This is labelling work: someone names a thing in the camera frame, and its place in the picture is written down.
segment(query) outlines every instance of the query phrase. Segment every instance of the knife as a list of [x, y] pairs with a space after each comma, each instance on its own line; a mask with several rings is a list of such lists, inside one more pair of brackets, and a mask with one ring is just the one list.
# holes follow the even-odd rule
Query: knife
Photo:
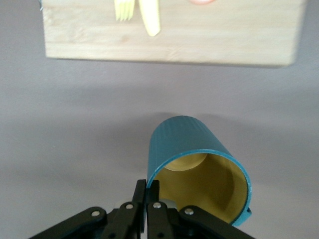
[[139, 4], [146, 31], [155, 36], [160, 32], [159, 0], [139, 0]]

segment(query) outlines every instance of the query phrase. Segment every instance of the teal cup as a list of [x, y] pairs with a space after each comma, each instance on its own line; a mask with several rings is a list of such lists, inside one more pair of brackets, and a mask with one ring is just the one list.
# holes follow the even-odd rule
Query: teal cup
[[169, 118], [153, 132], [148, 188], [154, 180], [159, 180], [160, 200], [173, 200], [178, 210], [195, 205], [234, 226], [251, 215], [248, 173], [193, 117]]

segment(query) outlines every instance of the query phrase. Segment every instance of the cutting board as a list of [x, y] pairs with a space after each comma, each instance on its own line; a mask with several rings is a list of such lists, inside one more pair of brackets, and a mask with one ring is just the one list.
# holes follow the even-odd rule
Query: cutting board
[[286, 66], [296, 57], [305, 0], [159, 0], [147, 35], [138, 1], [115, 21], [113, 0], [43, 0], [46, 56], [143, 62]]

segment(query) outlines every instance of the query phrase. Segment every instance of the wooden cutting board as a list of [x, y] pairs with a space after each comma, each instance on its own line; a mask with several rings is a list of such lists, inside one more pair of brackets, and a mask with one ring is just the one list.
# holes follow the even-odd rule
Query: wooden cutting board
[[161, 32], [147, 35], [138, 1], [115, 21], [113, 0], [43, 0], [52, 58], [286, 66], [293, 63], [306, 0], [159, 0]]

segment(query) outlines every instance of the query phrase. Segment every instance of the yellow plastic fork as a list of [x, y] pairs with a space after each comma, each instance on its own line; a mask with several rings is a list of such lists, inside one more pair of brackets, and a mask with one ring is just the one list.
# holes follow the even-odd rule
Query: yellow plastic fork
[[135, 0], [114, 0], [116, 20], [130, 20], [133, 16]]

